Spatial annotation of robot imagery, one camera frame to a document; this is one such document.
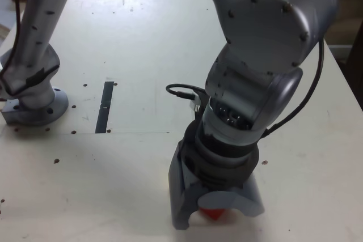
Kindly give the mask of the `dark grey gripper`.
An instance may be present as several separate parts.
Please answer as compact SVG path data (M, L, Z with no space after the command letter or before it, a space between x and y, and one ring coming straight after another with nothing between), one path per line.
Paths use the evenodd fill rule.
M189 218L198 206L207 210L236 209L249 217L265 211L254 174L241 185L227 189L211 188L186 166L182 160L183 148L184 140L181 140L168 172L172 225L176 230L189 228Z

